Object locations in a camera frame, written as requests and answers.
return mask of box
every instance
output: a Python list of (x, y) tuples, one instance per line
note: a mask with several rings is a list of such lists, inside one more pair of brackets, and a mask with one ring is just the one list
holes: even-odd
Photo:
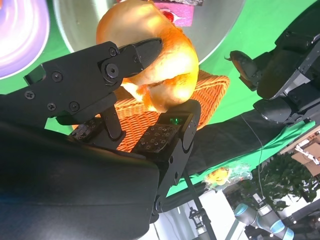
[[(317, 142), (313, 142), (311, 145), (304, 148), (306, 152), (309, 152), (311, 155), (313, 155), (316, 158), (320, 158), (320, 144)], [(316, 165), (314, 161), (309, 159), (307, 156), (303, 155), (301, 152), (298, 152), (294, 155), (292, 155), (292, 158), (299, 163), (305, 165), (305, 167), (309, 170), (309, 172), (316, 176), (320, 174), (320, 165)]]

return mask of red object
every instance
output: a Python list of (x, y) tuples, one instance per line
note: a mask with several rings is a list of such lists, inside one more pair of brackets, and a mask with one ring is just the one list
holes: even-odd
[(166, 16), (167, 19), (170, 20), (170, 22), (172, 22), (172, 23), (174, 22), (175, 16), (171, 12), (163, 11), (162, 13), (163, 13), (163, 15)]

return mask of green led light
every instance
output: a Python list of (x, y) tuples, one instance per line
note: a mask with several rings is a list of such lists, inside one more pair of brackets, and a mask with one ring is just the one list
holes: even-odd
[(180, 123), (180, 119), (179, 118), (170, 118), (170, 123), (172, 123), (174, 125), (178, 125)]

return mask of plastic bag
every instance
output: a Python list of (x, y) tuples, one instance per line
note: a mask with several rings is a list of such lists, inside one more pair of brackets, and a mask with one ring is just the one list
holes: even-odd
[(247, 163), (231, 163), (211, 172), (204, 178), (205, 188), (209, 190), (222, 191), (226, 187), (236, 184), (242, 180), (251, 180), (251, 166)]

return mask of pink object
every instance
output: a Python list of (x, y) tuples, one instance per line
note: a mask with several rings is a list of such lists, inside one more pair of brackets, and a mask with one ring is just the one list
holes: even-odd
[(195, 6), (173, 2), (155, 2), (154, 4), (159, 10), (170, 10), (173, 15), (176, 15), (177, 17), (175, 18), (173, 23), (177, 27), (190, 27), (192, 25)]

